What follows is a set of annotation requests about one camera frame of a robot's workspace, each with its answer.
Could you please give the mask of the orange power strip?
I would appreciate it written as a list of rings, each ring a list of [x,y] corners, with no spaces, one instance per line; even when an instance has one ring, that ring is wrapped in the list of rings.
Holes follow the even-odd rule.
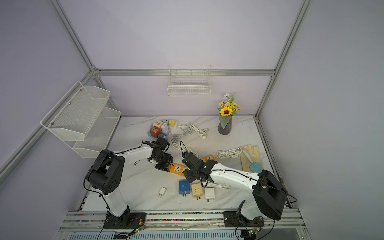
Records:
[[[209,155],[209,156],[202,158],[202,160],[205,162],[208,160],[216,161],[216,158],[213,155]]]
[[[187,169],[188,168],[185,166],[174,164],[174,163],[170,163],[170,165],[168,166],[168,170],[170,171],[170,173],[180,175],[180,176],[183,176],[184,175],[183,172]]]

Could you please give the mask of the blue cube adapter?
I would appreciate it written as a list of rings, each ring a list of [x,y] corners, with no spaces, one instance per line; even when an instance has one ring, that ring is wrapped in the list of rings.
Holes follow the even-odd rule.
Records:
[[[187,180],[180,180],[178,190],[180,195],[186,197],[191,192],[191,185]]]

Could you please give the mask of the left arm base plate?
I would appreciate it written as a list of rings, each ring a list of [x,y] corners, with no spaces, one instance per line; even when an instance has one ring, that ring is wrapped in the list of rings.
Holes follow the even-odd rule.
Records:
[[[144,225],[146,213],[124,213],[120,217],[116,217],[107,212],[104,229],[138,229]]]

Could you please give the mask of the beige cube adapter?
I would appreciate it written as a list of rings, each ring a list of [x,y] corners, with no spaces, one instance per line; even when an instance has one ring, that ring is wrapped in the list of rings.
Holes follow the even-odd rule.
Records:
[[[192,195],[195,199],[200,200],[203,196],[203,187],[201,184],[191,185]]]

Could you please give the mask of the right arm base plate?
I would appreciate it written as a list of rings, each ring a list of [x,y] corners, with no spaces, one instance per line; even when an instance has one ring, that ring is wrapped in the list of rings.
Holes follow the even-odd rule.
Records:
[[[256,217],[253,220],[247,219],[241,214],[241,209],[246,201],[243,200],[236,211],[224,211],[224,224],[226,228],[235,227],[264,227],[264,219],[262,216]]]

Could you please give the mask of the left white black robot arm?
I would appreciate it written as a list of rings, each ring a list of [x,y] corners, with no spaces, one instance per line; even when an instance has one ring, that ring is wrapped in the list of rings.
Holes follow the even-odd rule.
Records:
[[[98,194],[107,206],[108,213],[121,217],[129,212],[119,189],[128,160],[139,162],[143,159],[155,164],[155,169],[168,171],[173,157],[167,151],[170,143],[165,138],[156,141],[143,141],[138,147],[113,152],[102,150],[85,176],[84,182],[90,183],[87,191]]]

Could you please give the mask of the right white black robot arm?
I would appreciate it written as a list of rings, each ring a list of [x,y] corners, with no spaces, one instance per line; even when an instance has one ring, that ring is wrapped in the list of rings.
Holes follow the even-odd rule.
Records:
[[[244,202],[240,208],[243,218],[251,221],[266,216],[275,221],[281,220],[288,191],[271,172],[239,171],[214,160],[203,161],[191,152],[182,153],[182,157],[182,163],[187,167],[183,174],[189,183],[199,180],[203,187],[206,182],[226,184],[251,194],[254,200]]]

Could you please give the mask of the small white plug charger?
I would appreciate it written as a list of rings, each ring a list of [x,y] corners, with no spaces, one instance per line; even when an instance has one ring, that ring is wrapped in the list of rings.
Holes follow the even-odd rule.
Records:
[[[161,189],[159,190],[159,197],[160,198],[165,194],[166,190],[167,189],[165,187],[161,187]]]

